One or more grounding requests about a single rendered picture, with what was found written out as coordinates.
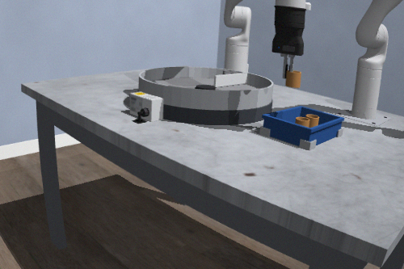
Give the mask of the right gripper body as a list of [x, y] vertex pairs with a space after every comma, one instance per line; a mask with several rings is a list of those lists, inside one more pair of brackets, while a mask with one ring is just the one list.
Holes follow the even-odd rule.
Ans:
[[276, 0], [275, 29], [272, 52], [302, 56], [305, 29], [305, 11], [311, 11], [311, 4], [305, 0]]

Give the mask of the blue open-top crate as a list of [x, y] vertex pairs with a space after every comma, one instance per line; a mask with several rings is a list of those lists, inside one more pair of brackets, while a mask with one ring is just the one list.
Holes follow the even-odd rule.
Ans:
[[[295, 124], [297, 117], [305, 117], [308, 114], [319, 116], [320, 125], [308, 128]], [[302, 106], [267, 113], [262, 115], [262, 118], [264, 118], [263, 127], [271, 129], [270, 137], [297, 146], [300, 145], [300, 139], [317, 140], [316, 145], [319, 145], [337, 137], [344, 121], [343, 117]]]

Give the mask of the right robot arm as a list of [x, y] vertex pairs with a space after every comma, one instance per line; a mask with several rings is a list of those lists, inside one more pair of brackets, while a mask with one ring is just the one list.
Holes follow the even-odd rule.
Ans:
[[231, 28], [241, 28], [242, 31], [226, 38], [224, 69], [248, 72], [248, 48], [251, 10], [249, 7], [236, 6], [242, 0], [226, 0], [224, 23]]

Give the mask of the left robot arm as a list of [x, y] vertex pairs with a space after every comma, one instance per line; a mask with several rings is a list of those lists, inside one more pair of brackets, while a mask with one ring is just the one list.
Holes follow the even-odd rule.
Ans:
[[[388, 47], [388, 31], [381, 24], [402, 0], [372, 0], [356, 29], [357, 43], [367, 48], [358, 59], [351, 114], [367, 120], [376, 118], [382, 66]], [[378, 30], [379, 29], [379, 30]]]

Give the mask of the bronze bushing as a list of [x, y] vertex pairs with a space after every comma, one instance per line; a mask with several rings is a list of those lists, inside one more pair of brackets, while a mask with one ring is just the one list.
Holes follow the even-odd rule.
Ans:
[[[296, 72], [296, 73], [294, 73]], [[301, 85], [301, 72], [293, 70], [293, 72], [289, 72], [287, 70], [286, 73], [286, 86], [292, 88], [300, 88]]]
[[309, 119], [305, 117], [297, 117], [295, 124], [309, 127]]
[[306, 115], [305, 118], [310, 119], [309, 122], [309, 128], [314, 127], [316, 125], [318, 125], [318, 121], [319, 121], [319, 116], [316, 115]]

